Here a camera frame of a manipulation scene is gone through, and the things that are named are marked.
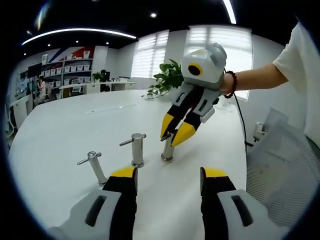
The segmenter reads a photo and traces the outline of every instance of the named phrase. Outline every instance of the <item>white sleeve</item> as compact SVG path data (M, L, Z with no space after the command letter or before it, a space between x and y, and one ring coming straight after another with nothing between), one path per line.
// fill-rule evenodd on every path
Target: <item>white sleeve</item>
M273 61L275 67L294 85L297 91L301 91L307 84L304 64L297 44L301 38L299 28L301 26L298 23L291 32L289 43L277 59Z

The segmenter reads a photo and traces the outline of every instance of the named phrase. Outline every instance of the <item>human arm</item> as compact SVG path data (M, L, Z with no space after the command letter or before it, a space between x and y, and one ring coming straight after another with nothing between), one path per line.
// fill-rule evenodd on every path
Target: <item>human arm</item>
M237 78L236 90L271 89L286 83L286 77L276 68L273 63L258 69L240 71L235 73ZM231 74L224 75L220 90L229 93L234 79Z

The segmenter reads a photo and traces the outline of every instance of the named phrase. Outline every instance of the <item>black cable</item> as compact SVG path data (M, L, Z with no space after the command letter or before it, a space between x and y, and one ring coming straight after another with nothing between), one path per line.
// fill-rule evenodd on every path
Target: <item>black cable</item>
M237 106L238 106L239 113L240 113L240 117L241 117L241 120L242 120L242 127L243 127L243 131L244 131L245 153L247 153L247 144L246 144L246 143L247 143L247 132L246 132L245 120L244 120L244 117L242 116L241 108L240 108L240 105L239 105L239 102L238 102L238 98L237 98L237 96L236 96L236 93L234 92L233 95L234 95L236 104L237 104Z

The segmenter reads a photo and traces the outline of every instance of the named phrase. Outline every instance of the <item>potted plant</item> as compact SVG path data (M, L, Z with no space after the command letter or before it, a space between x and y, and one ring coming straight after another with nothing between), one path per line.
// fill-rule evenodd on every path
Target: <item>potted plant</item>
M95 83L99 83L100 80L104 78L103 74L98 71L96 73L92 74L92 77L93 77L93 80Z
M149 86L146 99L159 98L171 89L177 89L183 83L184 77L181 73L181 65L178 65L178 63L172 59L169 60L171 63L161 63L159 65L162 73L153 75L156 84Z

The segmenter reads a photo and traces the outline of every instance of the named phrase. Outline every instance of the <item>yellow fingertip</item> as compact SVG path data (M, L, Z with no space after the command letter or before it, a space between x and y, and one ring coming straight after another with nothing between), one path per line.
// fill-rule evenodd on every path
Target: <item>yellow fingertip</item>
M134 174L134 170L135 170L135 167L132 166L132 167L125 167L125 168L121 168L117 171L114 171L112 174L111 174L111 177L120 177L120 178L132 178L133 174Z
M172 119L174 119L173 116L170 114L166 113L164 115L163 121L162 121L162 128L161 128L161 136L160 138L164 137L164 134L168 128L168 125L171 123Z
M207 178L227 177L228 176L221 169L209 168L209 167L203 167L203 168L204 168L205 175L206 175Z
M189 123L183 122L180 128L178 129L171 145L173 147L178 146L185 140L191 138L195 133L196 130L194 126L192 126Z

